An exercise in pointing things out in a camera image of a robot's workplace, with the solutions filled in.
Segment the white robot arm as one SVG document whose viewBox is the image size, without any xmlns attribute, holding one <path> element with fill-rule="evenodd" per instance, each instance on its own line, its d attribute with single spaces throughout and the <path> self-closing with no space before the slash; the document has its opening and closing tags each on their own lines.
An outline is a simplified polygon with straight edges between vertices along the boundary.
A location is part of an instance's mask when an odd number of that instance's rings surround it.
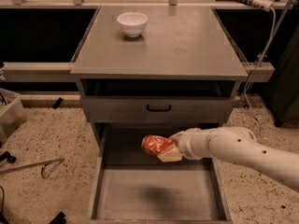
<svg viewBox="0 0 299 224">
<path fill-rule="evenodd" d="M 266 175 L 299 191 L 299 155 L 266 147 L 242 127 L 191 128 L 170 137 L 172 144 L 157 157 L 163 162 L 216 158 Z"/>
</svg>

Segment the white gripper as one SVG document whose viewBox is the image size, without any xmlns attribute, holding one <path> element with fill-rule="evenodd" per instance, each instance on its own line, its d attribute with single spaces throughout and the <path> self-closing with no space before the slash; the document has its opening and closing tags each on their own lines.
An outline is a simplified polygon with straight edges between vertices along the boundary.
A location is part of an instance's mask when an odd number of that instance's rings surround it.
<svg viewBox="0 0 299 224">
<path fill-rule="evenodd" d="M 211 154 L 207 144 L 208 135 L 209 130 L 199 128 L 191 128 L 172 134 L 170 139 L 177 142 L 178 146 L 160 147 L 157 157 L 162 162 L 181 161 L 182 155 L 187 160 L 210 158 Z"/>
</svg>

